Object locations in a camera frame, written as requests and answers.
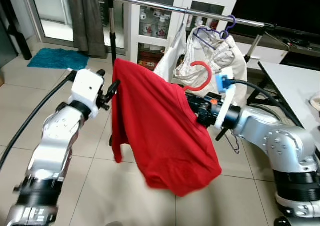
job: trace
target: red hanger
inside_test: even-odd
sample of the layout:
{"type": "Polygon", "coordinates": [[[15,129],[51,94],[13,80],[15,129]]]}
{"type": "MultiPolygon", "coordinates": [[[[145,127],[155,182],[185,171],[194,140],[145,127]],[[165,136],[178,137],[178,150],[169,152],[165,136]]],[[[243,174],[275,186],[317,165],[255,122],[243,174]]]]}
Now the red hanger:
{"type": "Polygon", "coordinates": [[[196,65],[202,65],[203,67],[205,67],[205,69],[208,71],[208,78],[206,79],[206,81],[199,87],[190,87],[190,86],[185,86],[183,88],[183,91],[186,91],[186,90],[191,90],[191,91],[200,91],[200,90],[203,90],[205,88],[205,86],[207,86],[210,81],[211,81],[211,78],[212,78],[212,71],[211,71],[211,68],[208,66],[208,64],[206,64],[205,62],[203,61],[194,61],[190,64],[192,67],[193,66],[196,66],[196,65]]]}

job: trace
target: red shirt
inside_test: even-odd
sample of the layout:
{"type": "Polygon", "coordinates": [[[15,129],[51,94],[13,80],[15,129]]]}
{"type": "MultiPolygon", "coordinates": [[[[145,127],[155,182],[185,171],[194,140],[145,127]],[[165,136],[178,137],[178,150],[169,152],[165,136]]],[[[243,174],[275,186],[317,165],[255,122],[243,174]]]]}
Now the red shirt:
{"type": "Polygon", "coordinates": [[[130,144],[137,166],[151,188],[182,197],[206,187],[222,172],[207,129],[197,123],[185,93],[148,69],[115,61],[112,149],[122,161],[121,144],[130,144]]]}

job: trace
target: white cloth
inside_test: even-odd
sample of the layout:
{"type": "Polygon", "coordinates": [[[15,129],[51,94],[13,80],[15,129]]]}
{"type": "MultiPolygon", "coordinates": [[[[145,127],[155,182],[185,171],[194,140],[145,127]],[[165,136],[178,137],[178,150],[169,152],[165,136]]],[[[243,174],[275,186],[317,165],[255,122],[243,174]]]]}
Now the white cloth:
{"type": "Polygon", "coordinates": [[[186,27],[183,25],[153,72],[165,81],[171,82],[178,59],[180,55],[185,54],[186,48],[186,27]]]}
{"type": "MultiPolygon", "coordinates": [[[[235,79],[247,81],[247,63],[240,49],[236,46],[234,38],[229,35],[227,39],[220,39],[218,33],[199,30],[197,34],[199,39],[194,36],[194,32],[197,32],[199,28],[209,30],[208,27],[202,25],[191,31],[187,41],[184,62],[175,69],[174,77],[181,80],[185,85],[199,87],[208,78],[208,72],[201,65],[191,67],[190,64],[194,61],[203,61],[208,64],[212,70],[211,82],[200,91],[192,91],[193,94],[200,97],[204,97],[209,92],[218,94],[215,74],[222,68],[232,67],[235,79]]],[[[246,105],[246,95],[247,87],[237,84],[233,103],[239,106],[246,105]]]]}

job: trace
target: black wire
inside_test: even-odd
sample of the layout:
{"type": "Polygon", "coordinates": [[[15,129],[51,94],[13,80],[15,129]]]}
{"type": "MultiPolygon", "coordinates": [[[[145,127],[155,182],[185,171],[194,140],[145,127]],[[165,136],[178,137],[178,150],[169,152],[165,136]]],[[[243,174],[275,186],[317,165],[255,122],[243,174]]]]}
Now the black wire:
{"type": "Polygon", "coordinates": [[[242,80],[231,80],[230,82],[232,85],[234,85],[234,84],[247,85],[247,86],[259,91],[261,94],[266,96],[275,106],[279,107],[284,112],[284,114],[294,122],[294,124],[296,126],[300,125],[300,122],[290,112],[288,112],[288,110],[281,103],[279,103],[277,100],[275,100],[274,97],[272,97],[268,92],[266,92],[262,88],[258,87],[257,85],[255,85],[253,83],[242,81],[242,80]]]}
{"type": "Polygon", "coordinates": [[[26,127],[28,126],[28,124],[31,122],[31,120],[35,117],[35,115],[38,113],[38,111],[43,107],[43,105],[45,105],[45,103],[63,86],[65,85],[66,82],[68,81],[74,81],[75,77],[77,75],[76,71],[72,71],[62,82],[60,82],[53,90],[51,90],[45,97],[44,99],[38,104],[38,106],[32,111],[32,113],[29,115],[29,117],[24,121],[24,123],[22,124],[22,126],[19,128],[18,132],[16,132],[16,134],[13,136],[13,138],[11,139],[11,141],[9,142],[6,150],[4,151],[1,160],[0,160],[0,171],[2,169],[2,167],[5,164],[5,161],[11,151],[11,149],[13,148],[13,146],[15,145],[16,141],[18,140],[18,138],[20,137],[20,135],[23,133],[23,131],[26,129],[26,127]]]}

